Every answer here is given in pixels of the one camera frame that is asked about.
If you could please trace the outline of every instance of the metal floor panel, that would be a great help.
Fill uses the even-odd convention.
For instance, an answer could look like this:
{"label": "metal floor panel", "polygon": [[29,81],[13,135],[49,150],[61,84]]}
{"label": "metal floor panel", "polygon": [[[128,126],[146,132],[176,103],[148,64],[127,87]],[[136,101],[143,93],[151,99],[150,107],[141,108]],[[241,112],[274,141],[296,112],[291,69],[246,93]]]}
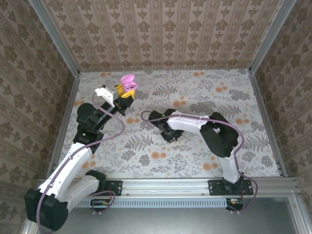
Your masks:
{"label": "metal floor panel", "polygon": [[56,234],[297,234],[288,198],[258,198],[252,208],[73,209]]}

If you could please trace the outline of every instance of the pink object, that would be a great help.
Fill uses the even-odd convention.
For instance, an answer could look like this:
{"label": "pink object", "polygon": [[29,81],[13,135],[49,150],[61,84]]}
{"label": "pink object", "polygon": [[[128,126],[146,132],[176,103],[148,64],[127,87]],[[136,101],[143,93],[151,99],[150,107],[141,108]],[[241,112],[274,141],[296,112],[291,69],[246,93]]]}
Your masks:
{"label": "pink object", "polygon": [[121,83],[125,92],[137,89],[137,83],[133,82],[134,79],[135,75],[133,74],[126,74],[121,78]]}

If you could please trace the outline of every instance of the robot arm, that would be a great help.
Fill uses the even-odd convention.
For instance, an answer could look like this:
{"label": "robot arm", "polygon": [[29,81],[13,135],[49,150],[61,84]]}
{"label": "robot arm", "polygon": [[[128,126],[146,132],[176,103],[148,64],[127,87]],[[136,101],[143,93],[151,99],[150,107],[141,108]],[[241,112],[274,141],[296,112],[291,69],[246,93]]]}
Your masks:
{"label": "robot arm", "polygon": [[[180,116],[182,113],[174,109],[168,109],[164,114],[152,111],[149,115],[149,120],[171,115]],[[184,131],[201,134],[204,138],[208,148],[213,154],[219,157],[222,169],[223,178],[230,184],[236,184],[242,180],[238,172],[234,160],[234,148],[237,146],[238,133],[229,126],[221,123],[201,120],[202,118],[209,118],[228,122],[220,113],[214,112],[211,116],[192,116],[195,119],[186,117],[170,117],[151,122],[153,125],[162,130],[163,138],[171,143],[177,140]]]}
{"label": "robot arm", "polygon": [[[112,115],[116,112],[125,115],[125,110],[135,99],[136,88],[137,84],[134,82],[131,82],[131,87],[124,83],[114,88],[103,85],[96,89],[96,93],[106,100],[101,106],[102,109]],[[42,226],[53,231],[57,231],[63,226],[69,212],[83,198],[91,193],[104,191],[106,188],[106,175],[93,170],[90,170],[79,183],[68,188],[77,172],[94,154],[99,144],[80,150],[74,157],[72,157],[73,152],[90,143],[102,140],[104,135],[101,130],[111,118],[90,103],[79,106],[77,114],[77,133],[68,154],[44,183],[36,190],[29,189],[25,194],[27,218],[37,222],[36,212],[39,199],[42,192],[49,188],[41,205],[40,222]]]}

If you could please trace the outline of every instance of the floral tablecloth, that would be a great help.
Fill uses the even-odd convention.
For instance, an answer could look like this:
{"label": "floral tablecloth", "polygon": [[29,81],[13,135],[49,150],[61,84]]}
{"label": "floral tablecloth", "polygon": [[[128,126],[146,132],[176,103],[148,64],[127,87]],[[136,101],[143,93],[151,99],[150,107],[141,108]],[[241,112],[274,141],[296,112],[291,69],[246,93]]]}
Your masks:
{"label": "floral tablecloth", "polygon": [[[144,110],[160,113],[174,108],[186,114],[210,115],[220,112],[245,135],[246,144],[238,153],[241,171],[249,176],[279,176],[262,117],[247,70],[170,70],[81,73],[61,157],[68,152],[76,134],[77,108],[91,102],[94,90],[103,84],[114,86],[128,73],[139,84],[137,99],[126,116],[124,134],[102,143],[77,178],[88,170],[106,173],[109,178],[222,177],[222,168],[200,135],[185,132],[177,142],[167,143],[160,131],[140,119]],[[104,137],[121,130],[110,120]]]}

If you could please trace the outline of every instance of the yellow part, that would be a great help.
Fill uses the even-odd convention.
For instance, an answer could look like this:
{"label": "yellow part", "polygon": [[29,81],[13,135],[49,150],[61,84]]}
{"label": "yellow part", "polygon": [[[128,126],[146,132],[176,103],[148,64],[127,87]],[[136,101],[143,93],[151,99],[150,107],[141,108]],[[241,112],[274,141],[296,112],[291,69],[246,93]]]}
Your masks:
{"label": "yellow part", "polygon": [[132,96],[133,100],[135,99],[136,91],[131,90],[121,96],[121,98],[128,98],[129,96]]}
{"label": "yellow part", "polygon": [[118,97],[122,96],[125,91],[123,90],[122,84],[117,85],[115,88],[118,89]]}

